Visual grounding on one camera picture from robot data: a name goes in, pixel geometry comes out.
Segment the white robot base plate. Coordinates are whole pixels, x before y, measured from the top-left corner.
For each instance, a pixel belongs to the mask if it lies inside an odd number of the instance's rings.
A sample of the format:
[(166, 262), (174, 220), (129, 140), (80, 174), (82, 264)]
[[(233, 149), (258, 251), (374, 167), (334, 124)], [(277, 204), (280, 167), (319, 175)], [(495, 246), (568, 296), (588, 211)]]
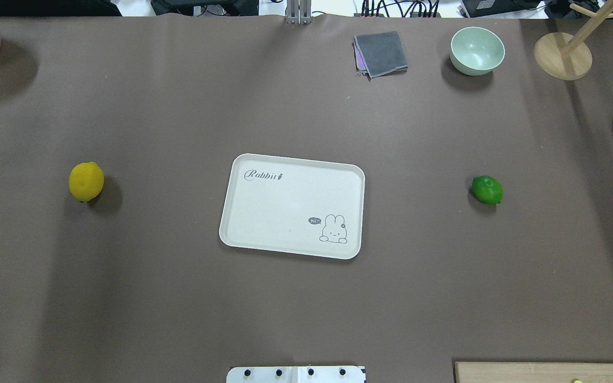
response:
[(236, 367), (226, 382), (366, 382), (365, 367), (355, 365), (305, 365)]

